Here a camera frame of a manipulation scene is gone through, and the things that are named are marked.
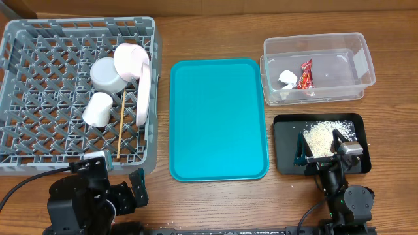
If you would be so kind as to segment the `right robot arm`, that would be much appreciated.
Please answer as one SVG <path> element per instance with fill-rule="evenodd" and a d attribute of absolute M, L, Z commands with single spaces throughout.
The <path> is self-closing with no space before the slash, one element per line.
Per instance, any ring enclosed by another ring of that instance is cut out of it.
<path fill-rule="evenodd" d="M 372 207 L 375 194 L 373 190 L 361 185 L 350 186 L 346 180 L 346 171 L 363 154 L 363 148 L 357 141 L 349 141 L 337 129 L 332 132 L 334 155 L 314 157 L 302 133 L 298 134 L 297 150 L 293 164 L 305 168 L 304 175 L 318 176 L 324 199 L 310 208 L 300 219 L 296 234 L 376 234 L 374 227 L 367 222 L 372 220 Z M 305 219 L 316 208 L 326 204 L 330 219 L 323 219 L 317 227 L 303 227 Z"/>

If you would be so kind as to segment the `white cup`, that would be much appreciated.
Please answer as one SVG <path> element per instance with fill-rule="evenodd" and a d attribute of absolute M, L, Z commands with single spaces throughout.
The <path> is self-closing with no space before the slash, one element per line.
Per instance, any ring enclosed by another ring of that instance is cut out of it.
<path fill-rule="evenodd" d="M 92 95 L 83 114 L 82 119 L 92 127 L 105 127 L 110 120 L 110 109 L 113 99 L 103 92 L 96 92 Z"/>

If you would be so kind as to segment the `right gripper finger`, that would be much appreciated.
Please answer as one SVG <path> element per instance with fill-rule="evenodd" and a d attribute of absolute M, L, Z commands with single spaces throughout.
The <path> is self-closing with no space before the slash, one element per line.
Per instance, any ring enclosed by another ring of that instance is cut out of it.
<path fill-rule="evenodd" d="M 333 148 L 335 153 L 347 153 L 347 146 L 346 143 L 348 139 L 343 136 L 343 134 L 338 130 L 334 129 L 332 131 L 333 142 L 331 147 Z"/>
<path fill-rule="evenodd" d="M 293 164 L 295 166 L 305 166 L 312 163 L 314 160 L 313 153 L 304 137 L 304 135 L 299 132 L 297 138 L 297 150 L 295 153 L 295 158 Z"/>

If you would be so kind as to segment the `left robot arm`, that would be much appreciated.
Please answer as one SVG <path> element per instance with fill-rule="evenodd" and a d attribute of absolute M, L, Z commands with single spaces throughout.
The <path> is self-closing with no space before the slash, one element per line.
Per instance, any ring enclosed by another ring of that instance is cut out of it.
<path fill-rule="evenodd" d="M 50 186 L 51 225 L 44 234 L 113 234 L 115 217 L 148 204 L 142 168 L 129 174 L 131 186 L 110 184 L 104 157 L 71 163 L 70 171 L 70 176 Z"/>

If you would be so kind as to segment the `red snack wrapper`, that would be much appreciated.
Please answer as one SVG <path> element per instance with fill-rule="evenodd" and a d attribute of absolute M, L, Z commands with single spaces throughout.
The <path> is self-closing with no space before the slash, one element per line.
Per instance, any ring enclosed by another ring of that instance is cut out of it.
<path fill-rule="evenodd" d="M 297 82 L 297 89 L 311 89 L 314 88 L 312 78 L 313 59 L 301 64 L 302 74 Z"/>

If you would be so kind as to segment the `large white plate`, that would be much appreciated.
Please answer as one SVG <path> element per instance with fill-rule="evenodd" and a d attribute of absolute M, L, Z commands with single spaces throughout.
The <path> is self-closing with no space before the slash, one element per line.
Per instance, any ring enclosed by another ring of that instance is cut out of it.
<path fill-rule="evenodd" d="M 148 64 L 142 64 L 142 75 L 138 83 L 136 126 L 145 124 L 148 116 L 151 93 L 151 68 Z"/>

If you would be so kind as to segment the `small pink plate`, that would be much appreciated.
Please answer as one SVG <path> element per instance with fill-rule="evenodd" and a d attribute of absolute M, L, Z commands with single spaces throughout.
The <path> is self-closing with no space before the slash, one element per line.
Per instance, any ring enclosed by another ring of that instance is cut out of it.
<path fill-rule="evenodd" d="M 130 82 L 142 76 L 142 64 L 150 64 L 146 50 L 137 44 L 122 43 L 114 51 L 114 66 L 119 76 Z"/>

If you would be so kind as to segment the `grey bowl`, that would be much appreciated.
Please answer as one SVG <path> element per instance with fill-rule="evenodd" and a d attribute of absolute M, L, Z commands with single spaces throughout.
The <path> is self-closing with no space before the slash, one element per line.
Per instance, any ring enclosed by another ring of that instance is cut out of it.
<path fill-rule="evenodd" d="M 96 60 L 90 69 L 90 77 L 94 88 L 107 94 L 119 93 L 128 84 L 117 73 L 112 57 Z"/>

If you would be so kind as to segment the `white napkin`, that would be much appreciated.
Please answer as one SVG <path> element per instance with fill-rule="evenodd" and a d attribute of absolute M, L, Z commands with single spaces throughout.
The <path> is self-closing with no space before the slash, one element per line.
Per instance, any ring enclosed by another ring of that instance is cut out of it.
<path fill-rule="evenodd" d="M 293 89 L 297 86 L 298 78 L 293 72 L 285 70 L 279 75 L 278 80 L 285 84 L 282 89 Z"/>

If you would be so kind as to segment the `pile of rice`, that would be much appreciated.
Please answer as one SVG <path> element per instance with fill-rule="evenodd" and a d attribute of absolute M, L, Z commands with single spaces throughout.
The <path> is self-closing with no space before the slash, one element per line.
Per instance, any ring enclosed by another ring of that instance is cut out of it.
<path fill-rule="evenodd" d="M 356 141 L 354 124 L 352 121 L 313 121 L 302 123 L 302 130 L 299 134 L 305 138 L 305 143 L 311 150 L 311 157 L 330 157 L 336 151 L 334 149 L 333 130 L 337 129 L 348 141 Z"/>

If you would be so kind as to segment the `wooden chopstick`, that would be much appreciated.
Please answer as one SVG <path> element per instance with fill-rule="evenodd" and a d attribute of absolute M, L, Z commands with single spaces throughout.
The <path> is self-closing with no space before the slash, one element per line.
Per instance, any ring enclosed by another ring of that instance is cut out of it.
<path fill-rule="evenodd" d="M 122 103 L 121 103 L 121 115 L 120 115 L 120 127 L 118 132 L 118 148 L 117 148 L 117 161 L 120 161 L 121 154 L 121 138 L 123 134 L 123 120 L 124 120 L 124 111 L 125 111 L 125 100 L 126 100 L 126 88 L 122 93 Z"/>

